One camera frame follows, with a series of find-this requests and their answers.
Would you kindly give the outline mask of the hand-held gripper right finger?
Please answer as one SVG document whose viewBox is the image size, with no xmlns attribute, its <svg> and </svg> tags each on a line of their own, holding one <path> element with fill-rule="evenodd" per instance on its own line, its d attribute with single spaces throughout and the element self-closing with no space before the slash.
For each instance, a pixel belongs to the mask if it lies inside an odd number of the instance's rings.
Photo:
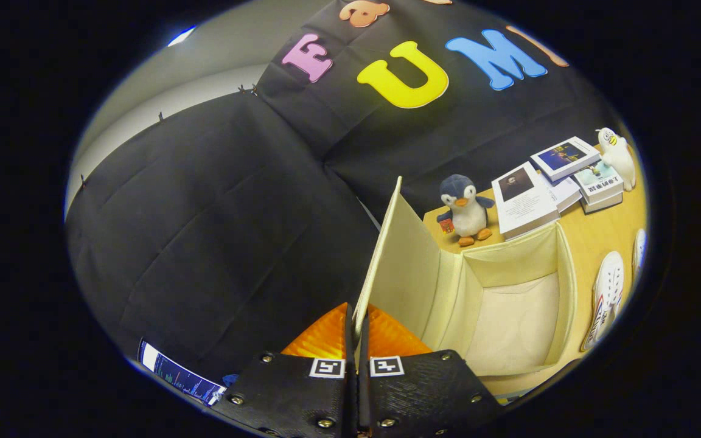
<svg viewBox="0 0 701 438">
<path fill-rule="evenodd" d="M 467 437 L 503 406 L 453 350 L 434 351 L 370 306 L 363 319 L 358 435 Z"/>
</svg>

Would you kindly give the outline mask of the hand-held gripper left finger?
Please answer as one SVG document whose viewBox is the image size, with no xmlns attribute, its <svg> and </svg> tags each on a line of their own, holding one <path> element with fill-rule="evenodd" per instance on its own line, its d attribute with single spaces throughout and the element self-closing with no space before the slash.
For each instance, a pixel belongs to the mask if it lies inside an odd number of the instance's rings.
<svg viewBox="0 0 701 438">
<path fill-rule="evenodd" d="M 321 316 L 284 351 L 263 351 L 239 372 L 212 411 L 255 433 L 350 437 L 357 429 L 353 305 Z"/>
</svg>

